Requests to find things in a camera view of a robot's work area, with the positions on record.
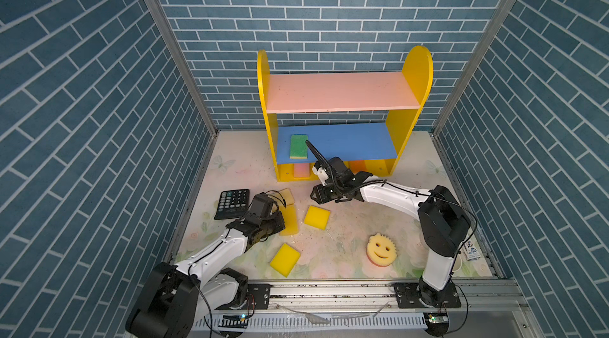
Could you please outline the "orange sponge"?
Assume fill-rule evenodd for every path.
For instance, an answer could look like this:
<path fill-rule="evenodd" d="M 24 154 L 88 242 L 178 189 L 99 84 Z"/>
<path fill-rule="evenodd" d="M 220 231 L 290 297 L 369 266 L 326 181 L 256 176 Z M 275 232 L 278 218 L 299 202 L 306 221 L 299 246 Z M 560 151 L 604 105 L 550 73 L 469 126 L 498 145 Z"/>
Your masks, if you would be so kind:
<path fill-rule="evenodd" d="M 360 171 L 367 171 L 366 161 L 365 160 L 354 160 L 349 162 L 349 167 L 354 174 L 359 173 Z"/>

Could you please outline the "yellow sponge rectangle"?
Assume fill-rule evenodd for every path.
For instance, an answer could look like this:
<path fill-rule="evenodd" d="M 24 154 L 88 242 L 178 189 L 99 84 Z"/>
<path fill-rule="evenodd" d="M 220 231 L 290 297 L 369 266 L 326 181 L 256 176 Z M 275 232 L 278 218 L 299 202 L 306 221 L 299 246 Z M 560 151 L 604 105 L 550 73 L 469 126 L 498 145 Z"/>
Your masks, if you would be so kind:
<path fill-rule="evenodd" d="M 282 217 L 284 219 L 285 228 L 282 230 L 280 236 L 293 236 L 298 234 L 298 215 L 295 205 L 282 206 L 280 208 Z"/>

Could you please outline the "bright yellow sponge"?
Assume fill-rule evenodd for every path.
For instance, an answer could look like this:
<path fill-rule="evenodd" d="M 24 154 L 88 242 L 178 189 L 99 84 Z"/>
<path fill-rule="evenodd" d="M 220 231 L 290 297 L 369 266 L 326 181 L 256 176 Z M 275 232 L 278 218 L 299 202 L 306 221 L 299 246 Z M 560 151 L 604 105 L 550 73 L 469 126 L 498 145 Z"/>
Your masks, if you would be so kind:
<path fill-rule="evenodd" d="M 330 216 L 331 212 L 329 210 L 317 206 L 309 206 L 304 217 L 304 223 L 320 230 L 326 230 Z"/>
<path fill-rule="evenodd" d="M 283 244 L 270 265 L 277 273 L 287 278 L 300 258 L 301 253 L 298 250 L 288 244 Z"/>

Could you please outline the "pink sponge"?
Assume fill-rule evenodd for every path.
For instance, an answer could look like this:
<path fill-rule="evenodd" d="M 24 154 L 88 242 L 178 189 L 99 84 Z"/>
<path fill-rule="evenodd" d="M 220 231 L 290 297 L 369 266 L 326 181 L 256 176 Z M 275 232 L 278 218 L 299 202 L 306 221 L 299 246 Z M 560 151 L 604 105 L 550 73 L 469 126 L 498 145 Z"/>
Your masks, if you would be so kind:
<path fill-rule="evenodd" d="M 295 163 L 293 165 L 293 177 L 295 179 L 307 179 L 311 176 L 309 163 Z"/>

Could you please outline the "green sponge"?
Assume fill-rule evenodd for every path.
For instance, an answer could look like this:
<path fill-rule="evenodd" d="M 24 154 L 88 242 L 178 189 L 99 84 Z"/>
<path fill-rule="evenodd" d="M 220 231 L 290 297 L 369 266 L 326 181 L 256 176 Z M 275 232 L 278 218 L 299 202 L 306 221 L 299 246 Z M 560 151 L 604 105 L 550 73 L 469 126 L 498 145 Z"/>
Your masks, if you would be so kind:
<path fill-rule="evenodd" d="M 308 157 L 308 139 L 308 136 L 304 134 L 294 134 L 290 137 L 291 160 L 305 160 Z"/>

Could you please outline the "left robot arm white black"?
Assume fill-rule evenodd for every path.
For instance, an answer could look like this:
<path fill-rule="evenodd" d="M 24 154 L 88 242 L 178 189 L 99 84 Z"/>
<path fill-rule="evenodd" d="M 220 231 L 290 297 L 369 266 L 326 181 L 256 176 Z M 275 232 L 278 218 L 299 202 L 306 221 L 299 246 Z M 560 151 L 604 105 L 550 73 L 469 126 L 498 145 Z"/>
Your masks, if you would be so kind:
<path fill-rule="evenodd" d="M 136 337 L 186 337 L 196 321 L 212 324 L 218 307 L 246 307 L 242 319 L 250 319 L 256 301 L 248 277 L 228 263 L 283 231 L 286 205 L 279 192 L 259 193 L 244 216 L 228 223 L 206 248 L 178 263 L 156 265 L 127 317 L 126 331 Z"/>

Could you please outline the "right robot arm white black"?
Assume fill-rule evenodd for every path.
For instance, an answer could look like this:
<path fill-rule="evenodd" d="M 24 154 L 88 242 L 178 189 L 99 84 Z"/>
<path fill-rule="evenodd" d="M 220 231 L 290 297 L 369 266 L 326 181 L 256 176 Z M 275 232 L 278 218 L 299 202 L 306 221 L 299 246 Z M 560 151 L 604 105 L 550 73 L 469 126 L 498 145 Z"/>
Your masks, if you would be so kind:
<path fill-rule="evenodd" d="M 429 248 L 426 266 L 417 291 L 423 305 L 439 308 L 454 292 L 455 260 L 472 232 L 472 222 L 446 187 L 431 190 L 404 187 L 379 179 L 367 171 L 353 173 L 338 157 L 327 160 L 310 142 L 306 146 L 317 161 L 312 173 L 320 184 L 310 198 L 319 205 L 329 202 L 375 203 L 400 211 L 420 222 Z"/>

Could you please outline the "yellow shelf pink blue boards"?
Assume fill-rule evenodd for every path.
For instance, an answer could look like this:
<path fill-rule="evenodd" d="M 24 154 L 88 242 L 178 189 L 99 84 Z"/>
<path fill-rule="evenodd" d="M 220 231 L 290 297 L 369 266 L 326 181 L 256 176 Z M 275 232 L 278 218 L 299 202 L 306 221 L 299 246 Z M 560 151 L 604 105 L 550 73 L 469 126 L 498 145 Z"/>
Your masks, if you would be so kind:
<path fill-rule="evenodd" d="M 432 89 L 434 66 L 430 51 L 414 47 L 403 68 L 395 72 L 273 74 L 268 57 L 257 56 L 259 98 L 265 121 L 274 172 L 279 182 L 314 180 L 316 158 L 290 159 L 290 137 L 307 135 L 326 157 L 349 162 L 365 160 L 375 176 L 391 176 L 422 114 Z M 385 111 L 382 123 L 281 126 L 283 114 Z M 295 163 L 309 163 L 311 176 L 293 177 Z"/>

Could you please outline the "black calculator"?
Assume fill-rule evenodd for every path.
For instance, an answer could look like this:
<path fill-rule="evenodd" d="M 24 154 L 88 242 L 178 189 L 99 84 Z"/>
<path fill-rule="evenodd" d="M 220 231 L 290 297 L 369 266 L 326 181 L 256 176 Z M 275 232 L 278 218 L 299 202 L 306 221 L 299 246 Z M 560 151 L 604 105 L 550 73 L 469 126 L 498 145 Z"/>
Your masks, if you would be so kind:
<path fill-rule="evenodd" d="M 215 220 L 238 219 L 246 214 L 249 208 L 250 190 L 225 190 L 220 193 L 217 202 Z"/>

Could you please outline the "pale yellow tan sponge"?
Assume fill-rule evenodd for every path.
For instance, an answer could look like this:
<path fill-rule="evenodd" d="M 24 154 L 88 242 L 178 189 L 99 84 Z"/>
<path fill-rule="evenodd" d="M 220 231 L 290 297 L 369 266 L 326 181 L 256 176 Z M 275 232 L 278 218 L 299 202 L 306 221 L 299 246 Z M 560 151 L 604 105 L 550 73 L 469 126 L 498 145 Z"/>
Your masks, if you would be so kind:
<path fill-rule="evenodd" d="M 287 206 L 291 206 L 295 203 L 294 196 L 289 188 L 280 190 L 279 194 Z"/>

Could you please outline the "smiley face round sponge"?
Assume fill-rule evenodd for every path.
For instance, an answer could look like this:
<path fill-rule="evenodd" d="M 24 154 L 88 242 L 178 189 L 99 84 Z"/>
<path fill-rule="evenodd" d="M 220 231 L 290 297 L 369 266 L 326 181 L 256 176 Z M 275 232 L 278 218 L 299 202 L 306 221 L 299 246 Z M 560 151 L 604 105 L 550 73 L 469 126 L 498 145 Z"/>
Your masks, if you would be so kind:
<path fill-rule="evenodd" d="M 380 233 L 371 236 L 366 245 L 366 256 L 378 267 L 388 267 L 397 258 L 397 249 L 388 236 Z"/>

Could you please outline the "toothpaste box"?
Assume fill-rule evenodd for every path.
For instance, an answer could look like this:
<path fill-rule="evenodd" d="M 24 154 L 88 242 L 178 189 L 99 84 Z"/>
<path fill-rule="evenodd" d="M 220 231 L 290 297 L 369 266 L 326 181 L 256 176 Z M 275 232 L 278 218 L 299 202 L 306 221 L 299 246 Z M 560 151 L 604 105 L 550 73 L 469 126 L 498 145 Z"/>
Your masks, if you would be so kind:
<path fill-rule="evenodd" d="M 468 261 L 479 260 L 482 257 L 480 250 L 472 241 L 466 241 L 464 245 L 464 252 Z"/>

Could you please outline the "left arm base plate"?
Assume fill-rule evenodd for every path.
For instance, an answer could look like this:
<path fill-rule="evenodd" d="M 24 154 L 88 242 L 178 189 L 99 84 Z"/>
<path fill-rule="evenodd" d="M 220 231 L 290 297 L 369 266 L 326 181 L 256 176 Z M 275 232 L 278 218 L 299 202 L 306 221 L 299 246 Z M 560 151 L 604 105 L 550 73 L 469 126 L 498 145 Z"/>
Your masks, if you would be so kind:
<path fill-rule="evenodd" d="M 239 286 L 235 298 L 225 306 L 225 309 L 233 310 L 266 310 L 269 307 L 271 298 L 271 285 L 249 284 Z"/>

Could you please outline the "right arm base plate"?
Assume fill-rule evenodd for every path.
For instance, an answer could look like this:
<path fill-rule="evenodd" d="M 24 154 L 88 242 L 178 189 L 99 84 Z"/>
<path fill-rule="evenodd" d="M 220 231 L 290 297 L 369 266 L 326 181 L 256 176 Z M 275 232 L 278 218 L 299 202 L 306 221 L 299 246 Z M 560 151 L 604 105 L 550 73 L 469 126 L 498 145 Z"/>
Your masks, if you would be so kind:
<path fill-rule="evenodd" d="M 462 307 L 457 287 L 453 282 L 448 282 L 443 290 L 435 290 L 420 279 L 419 282 L 396 282 L 393 284 L 393 289 L 400 309 Z"/>

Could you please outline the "aluminium front rail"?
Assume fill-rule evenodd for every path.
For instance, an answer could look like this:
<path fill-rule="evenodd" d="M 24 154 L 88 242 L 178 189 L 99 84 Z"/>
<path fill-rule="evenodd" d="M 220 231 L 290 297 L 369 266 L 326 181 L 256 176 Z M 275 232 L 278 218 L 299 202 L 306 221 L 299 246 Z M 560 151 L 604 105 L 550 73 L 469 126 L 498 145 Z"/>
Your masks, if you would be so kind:
<path fill-rule="evenodd" d="M 270 284 L 266 310 L 218 307 L 186 337 L 539 337 L 530 306 L 512 280 L 459 279 L 458 309 L 400 309 L 390 280 L 252 281 Z"/>

